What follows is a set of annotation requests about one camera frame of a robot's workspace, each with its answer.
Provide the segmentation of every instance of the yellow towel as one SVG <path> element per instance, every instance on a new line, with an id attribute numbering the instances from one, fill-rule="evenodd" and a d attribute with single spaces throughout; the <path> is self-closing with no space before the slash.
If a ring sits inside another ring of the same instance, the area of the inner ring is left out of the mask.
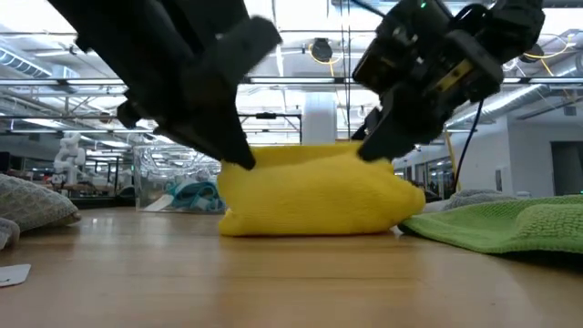
<path id="1" fill-rule="evenodd" d="M 223 163 L 226 236 L 341 235 L 387 231 L 421 212 L 424 193 L 387 160 L 358 159 L 358 143 L 255 148 L 255 169 Z"/>

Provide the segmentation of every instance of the green towel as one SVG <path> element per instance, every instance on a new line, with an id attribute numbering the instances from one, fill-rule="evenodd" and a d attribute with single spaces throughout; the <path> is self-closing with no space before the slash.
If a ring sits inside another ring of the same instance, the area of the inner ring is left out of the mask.
<path id="1" fill-rule="evenodd" d="M 413 216 L 399 226 L 470 251 L 583 253 L 583 196 L 505 200 Z"/>

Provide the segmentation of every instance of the table surface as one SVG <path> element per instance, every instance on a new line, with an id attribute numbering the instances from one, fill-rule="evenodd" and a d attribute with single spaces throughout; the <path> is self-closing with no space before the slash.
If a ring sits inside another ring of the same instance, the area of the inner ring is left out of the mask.
<path id="1" fill-rule="evenodd" d="M 581 327 L 583 275 L 398 233 L 220 238 L 216 216 L 86 210 L 0 266 L 2 327 Z"/>

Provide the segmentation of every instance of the teal object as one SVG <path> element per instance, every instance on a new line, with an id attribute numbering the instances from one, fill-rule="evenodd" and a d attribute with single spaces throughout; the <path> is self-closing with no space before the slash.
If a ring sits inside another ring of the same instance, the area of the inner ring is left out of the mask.
<path id="1" fill-rule="evenodd" d="M 193 182 L 186 186 L 170 183 L 165 189 L 174 196 L 171 206 L 176 209 L 223 212 L 227 208 L 219 196 L 217 186 L 212 182 Z"/>

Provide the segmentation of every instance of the black cable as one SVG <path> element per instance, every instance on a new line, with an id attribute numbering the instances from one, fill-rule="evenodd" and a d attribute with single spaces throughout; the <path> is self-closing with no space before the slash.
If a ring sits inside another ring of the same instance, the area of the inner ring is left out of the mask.
<path id="1" fill-rule="evenodd" d="M 376 9 L 375 7 L 373 7 L 373 6 L 365 3 L 363 1 L 360 1 L 360 0 L 352 0 L 352 1 L 355 4 L 357 4 L 358 6 L 362 7 L 363 9 L 365 9 L 365 10 L 367 10 L 367 11 L 373 13 L 373 14 L 377 14 L 380 17 L 384 17 L 384 13 L 382 11 Z"/>
<path id="2" fill-rule="evenodd" d="M 350 24 L 350 1 L 348 2 L 348 76 L 344 77 L 344 82 L 348 85 L 348 99 L 346 99 L 346 121 L 348 123 L 348 138 L 351 137 L 351 130 L 350 130 L 350 96 L 351 96 L 351 83 L 350 77 L 353 73 L 353 65 L 352 65 L 352 51 L 353 51 L 353 38 L 351 37 L 351 24 Z"/>
<path id="3" fill-rule="evenodd" d="M 454 189 L 457 189 L 457 182 L 459 181 L 459 174 L 462 171 L 462 164 L 464 163 L 465 153 L 467 152 L 467 147 L 470 145 L 470 140 L 474 136 L 474 131 L 476 131 L 477 123 L 480 120 L 480 114 L 482 114 L 482 106 L 484 105 L 484 100 L 480 100 L 480 104 L 477 106 L 476 117 L 474 118 L 474 124 L 472 124 L 472 129 L 470 130 L 470 134 L 467 136 L 465 140 L 464 150 L 462 150 L 462 156 L 459 158 L 459 163 L 457 164 L 457 171 L 454 177 Z"/>
<path id="4" fill-rule="evenodd" d="M 348 129 L 350 129 L 350 112 L 348 111 L 348 106 L 349 106 L 349 100 L 350 100 L 350 89 L 349 89 L 349 84 L 347 82 L 347 78 L 348 78 L 348 74 L 346 73 L 346 53 L 344 52 L 344 11 L 343 11 L 343 1 L 340 2 L 340 19 L 341 19 L 341 23 L 340 23 L 340 29 L 341 29 L 341 46 L 343 48 L 343 78 L 344 78 L 344 93 L 345 93 L 345 98 L 346 98 L 346 111 L 347 111 L 347 118 L 346 118 L 346 124 L 348 125 Z"/>

